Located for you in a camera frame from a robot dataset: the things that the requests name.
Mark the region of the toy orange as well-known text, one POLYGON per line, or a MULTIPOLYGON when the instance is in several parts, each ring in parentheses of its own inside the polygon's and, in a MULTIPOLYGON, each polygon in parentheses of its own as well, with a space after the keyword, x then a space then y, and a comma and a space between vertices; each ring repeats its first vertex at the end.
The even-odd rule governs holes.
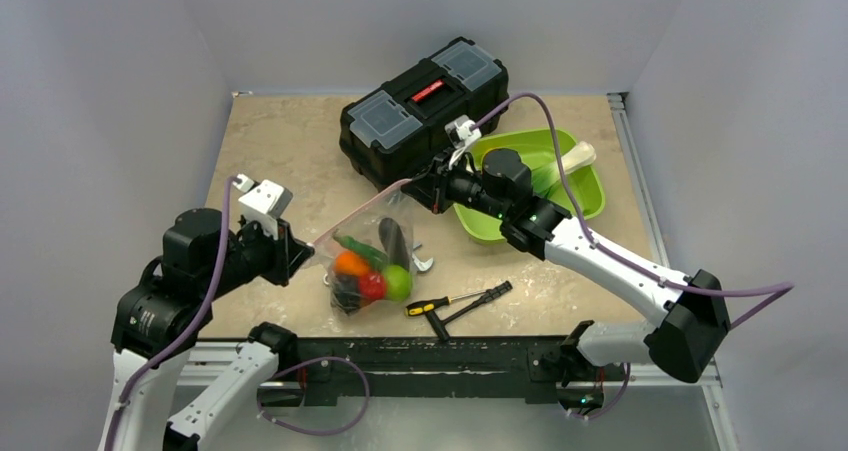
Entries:
POLYGON ((372 268, 360 255, 346 250, 336 256, 332 270, 336 275, 360 277, 369 274, 372 268))

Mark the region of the toy green bean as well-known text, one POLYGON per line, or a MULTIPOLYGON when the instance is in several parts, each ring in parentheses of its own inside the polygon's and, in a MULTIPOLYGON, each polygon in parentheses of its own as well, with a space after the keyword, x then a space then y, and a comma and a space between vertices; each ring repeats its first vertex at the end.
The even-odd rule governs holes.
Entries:
POLYGON ((331 238, 346 250, 360 255, 377 271, 382 271, 390 265, 390 260, 386 253, 369 244, 358 241, 352 236, 333 234, 331 238))

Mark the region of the toy black grapes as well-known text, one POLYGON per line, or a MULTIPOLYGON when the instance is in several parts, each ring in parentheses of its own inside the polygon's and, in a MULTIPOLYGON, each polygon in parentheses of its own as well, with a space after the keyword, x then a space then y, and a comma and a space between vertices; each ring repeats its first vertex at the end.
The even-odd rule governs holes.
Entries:
POLYGON ((330 279, 332 305, 345 314, 352 314, 362 308, 362 295, 359 291, 359 278, 355 275, 336 274, 330 279))

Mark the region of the clear zip top bag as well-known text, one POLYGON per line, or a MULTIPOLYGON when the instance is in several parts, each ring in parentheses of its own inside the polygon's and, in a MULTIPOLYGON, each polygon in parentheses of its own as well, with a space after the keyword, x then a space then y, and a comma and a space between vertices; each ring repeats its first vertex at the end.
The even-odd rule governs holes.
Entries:
POLYGON ((331 226, 314 242, 325 272, 331 309, 352 316, 381 302, 403 303, 412 296, 413 200, 401 179, 331 226))

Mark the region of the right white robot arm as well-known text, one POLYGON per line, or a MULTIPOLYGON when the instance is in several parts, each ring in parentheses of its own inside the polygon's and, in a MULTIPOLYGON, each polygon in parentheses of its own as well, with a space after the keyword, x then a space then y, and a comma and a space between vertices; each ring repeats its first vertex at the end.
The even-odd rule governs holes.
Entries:
POLYGON ((449 160, 448 152, 436 156, 402 191, 435 214, 458 204, 499 219, 513 248, 577 272, 642 315, 630 324, 580 324, 561 352, 569 375, 630 362, 654 364, 685 383, 701 378, 731 329, 716 276, 687 275, 584 231, 574 214, 533 191, 531 171, 514 150, 487 153, 477 171, 449 160))

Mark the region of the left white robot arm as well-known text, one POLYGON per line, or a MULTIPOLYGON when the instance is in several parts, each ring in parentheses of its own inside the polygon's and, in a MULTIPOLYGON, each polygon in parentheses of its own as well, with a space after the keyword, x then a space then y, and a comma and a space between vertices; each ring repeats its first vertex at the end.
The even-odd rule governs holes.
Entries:
POLYGON ((212 301, 257 277, 285 286, 314 254, 282 219, 271 237, 246 220, 232 233, 225 217, 209 208, 179 215, 163 236, 162 254, 118 302, 111 408, 100 449, 204 450, 260 383, 297 370, 296 335, 262 323, 212 384, 182 410, 171 410, 199 331, 211 321, 212 301))

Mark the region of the toy purple eggplant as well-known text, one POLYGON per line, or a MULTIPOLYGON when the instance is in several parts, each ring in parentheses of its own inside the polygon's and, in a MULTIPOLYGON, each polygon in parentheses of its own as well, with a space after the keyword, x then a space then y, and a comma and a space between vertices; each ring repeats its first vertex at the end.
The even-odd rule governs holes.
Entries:
POLYGON ((401 226, 391 217, 384 217, 378 225, 378 236, 391 264, 406 270, 410 268, 410 252, 401 226))

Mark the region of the toy green apple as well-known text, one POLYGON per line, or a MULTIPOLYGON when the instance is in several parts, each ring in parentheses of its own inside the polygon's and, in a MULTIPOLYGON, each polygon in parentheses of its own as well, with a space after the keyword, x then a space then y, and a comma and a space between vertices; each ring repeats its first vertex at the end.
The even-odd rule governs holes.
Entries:
POLYGON ((413 280, 411 273, 406 268, 399 265, 389 265, 384 268, 382 276, 386 285, 385 299, 402 302, 409 298, 413 280))

